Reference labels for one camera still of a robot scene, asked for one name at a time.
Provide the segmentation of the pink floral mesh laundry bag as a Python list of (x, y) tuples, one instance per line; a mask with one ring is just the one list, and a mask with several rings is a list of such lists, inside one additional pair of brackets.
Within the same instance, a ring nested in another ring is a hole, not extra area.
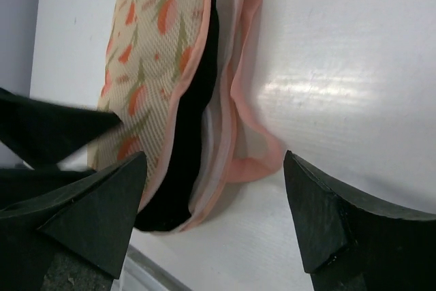
[(211, 10), (219, 19), (217, 79), (202, 115), (200, 171), (191, 217), (167, 232), (188, 230), (211, 212), (228, 183), (263, 179), (281, 167), (279, 139), (248, 100), (263, 0), (116, 0), (98, 106), (120, 127), (92, 142), (89, 165), (101, 170), (143, 151), (148, 174), (138, 208), (150, 202), (168, 171), (176, 117), (204, 53)]

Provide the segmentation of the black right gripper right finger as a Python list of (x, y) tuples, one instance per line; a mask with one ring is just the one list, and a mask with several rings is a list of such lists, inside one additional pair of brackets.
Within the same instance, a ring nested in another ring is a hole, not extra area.
[(314, 290), (434, 290), (435, 215), (393, 204), (287, 151), (285, 188)]

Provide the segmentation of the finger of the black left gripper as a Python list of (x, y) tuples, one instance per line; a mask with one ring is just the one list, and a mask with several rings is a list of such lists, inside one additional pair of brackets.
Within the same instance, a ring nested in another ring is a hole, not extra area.
[(55, 170), (43, 168), (1, 169), (1, 208), (38, 197), (94, 174), (93, 169)]
[(1, 142), (31, 167), (56, 166), (120, 124), (113, 112), (52, 104), (1, 89)]

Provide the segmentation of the black bra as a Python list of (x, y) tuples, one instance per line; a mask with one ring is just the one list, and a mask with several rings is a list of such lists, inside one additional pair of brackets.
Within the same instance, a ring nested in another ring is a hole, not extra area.
[(218, 38), (219, 19), (213, 8), (204, 53), (179, 102), (168, 171), (153, 198), (136, 216), (134, 227), (140, 231), (171, 231), (191, 217), (189, 199), (200, 171), (202, 115), (217, 79)]

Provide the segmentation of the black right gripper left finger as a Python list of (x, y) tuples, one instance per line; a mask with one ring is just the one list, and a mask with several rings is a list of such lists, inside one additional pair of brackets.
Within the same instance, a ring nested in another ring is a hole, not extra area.
[(147, 176), (142, 152), (1, 208), (2, 290), (109, 290)]

